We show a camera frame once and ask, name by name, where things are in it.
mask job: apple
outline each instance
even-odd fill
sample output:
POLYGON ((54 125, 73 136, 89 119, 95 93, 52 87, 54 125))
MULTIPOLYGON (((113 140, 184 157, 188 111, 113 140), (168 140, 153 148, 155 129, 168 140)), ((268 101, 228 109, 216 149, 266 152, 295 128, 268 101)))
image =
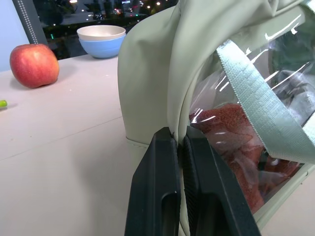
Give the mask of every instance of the apple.
POLYGON ((17 46, 11 52, 10 66, 14 77, 31 89, 56 82, 59 74, 57 58, 44 44, 17 46))

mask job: table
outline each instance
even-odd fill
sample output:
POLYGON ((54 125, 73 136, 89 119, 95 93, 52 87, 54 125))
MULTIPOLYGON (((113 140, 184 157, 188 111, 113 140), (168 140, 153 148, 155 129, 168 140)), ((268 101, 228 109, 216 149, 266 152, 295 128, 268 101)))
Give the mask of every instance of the table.
MULTIPOLYGON (((60 61, 58 81, 27 89, 0 73, 0 235, 122 236, 132 175, 117 58, 60 61)), ((263 236, 312 236, 315 174, 263 236)))

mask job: bag handle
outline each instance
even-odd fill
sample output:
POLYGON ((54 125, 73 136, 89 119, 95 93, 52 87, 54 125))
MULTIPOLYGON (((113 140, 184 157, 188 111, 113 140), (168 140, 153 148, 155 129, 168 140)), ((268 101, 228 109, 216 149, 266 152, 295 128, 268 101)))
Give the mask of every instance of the bag handle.
POLYGON ((217 54, 244 113, 268 153, 273 158, 315 164, 315 115, 302 129, 231 40, 219 46, 217 54))

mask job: green object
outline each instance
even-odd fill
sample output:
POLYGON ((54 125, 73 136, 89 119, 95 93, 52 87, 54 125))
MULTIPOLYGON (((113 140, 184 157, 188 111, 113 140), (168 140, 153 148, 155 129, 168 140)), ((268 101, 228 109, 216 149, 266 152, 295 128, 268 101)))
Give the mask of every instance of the green object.
POLYGON ((8 104, 5 100, 0 101, 0 107, 6 107, 8 104))

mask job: stacked bowls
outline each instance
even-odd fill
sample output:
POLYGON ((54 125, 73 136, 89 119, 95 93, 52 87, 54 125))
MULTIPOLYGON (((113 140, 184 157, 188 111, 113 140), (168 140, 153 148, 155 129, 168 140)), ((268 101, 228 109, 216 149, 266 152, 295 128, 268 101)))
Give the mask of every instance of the stacked bowls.
POLYGON ((83 49, 94 58, 118 55, 126 30, 119 26, 87 26, 77 30, 83 49))

